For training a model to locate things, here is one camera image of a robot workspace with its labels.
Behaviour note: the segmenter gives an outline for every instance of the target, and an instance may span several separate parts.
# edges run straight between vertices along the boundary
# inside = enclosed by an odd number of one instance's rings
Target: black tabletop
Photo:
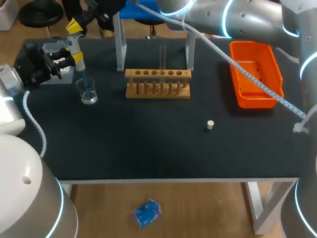
[[[214,42],[229,53],[230,40]],[[167,69],[186,68],[184,39],[127,44],[126,68],[159,68],[160,45],[166,45]],[[125,99],[127,79],[116,72],[114,41],[83,39],[80,46],[98,102],[82,104],[74,83],[41,86],[28,100],[47,137],[44,161],[59,180],[290,178],[307,166],[307,136],[293,133],[299,118],[282,105],[240,109],[228,63],[200,39],[189,100]],[[285,98],[303,109],[298,65],[274,54]],[[27,118],[19,136],[40,152],[41,138]]]

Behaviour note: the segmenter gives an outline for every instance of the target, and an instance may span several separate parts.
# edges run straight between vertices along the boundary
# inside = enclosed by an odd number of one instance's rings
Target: small white cap
[[[209,130],[212,129],[213,125],[214,125],[213,120],[209,120],[209,121],[207,122],[207,128],[208,128]]]

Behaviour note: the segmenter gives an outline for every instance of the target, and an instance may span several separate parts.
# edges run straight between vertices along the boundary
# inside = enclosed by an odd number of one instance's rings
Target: blue plastic bag
[[[159,204],[151,199],[138,209],[134,209],[132,212],[132,215],[141,228],[144,228],[155,221],[161,214],[162,211]]]

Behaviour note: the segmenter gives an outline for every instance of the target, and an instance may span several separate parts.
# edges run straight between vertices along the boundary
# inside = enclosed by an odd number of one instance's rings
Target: orange plastic tray
[[[269,45],[234,41],[230,43],[230,55],[239,65],[265,86],[284,97],[283,78]],[[242,108],[273,108],[277,101],[251,82],[239,70],[230,65],[234,90]]]

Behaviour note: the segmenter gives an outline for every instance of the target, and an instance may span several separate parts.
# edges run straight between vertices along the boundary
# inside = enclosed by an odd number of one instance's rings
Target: metal bracket
[[[195,33],[194,32],[187,32],[187,38],[186,38],[186,65],[187,69],[194,71],[194,53],[195,53]]]
[[[115,38],[115,52],[117,57],[117,71],[124,70],[125,55],[127,51],[127,44],[125,42],[125,35],[123,30],[122,19],[118,12],[113,16],[114,38]]]

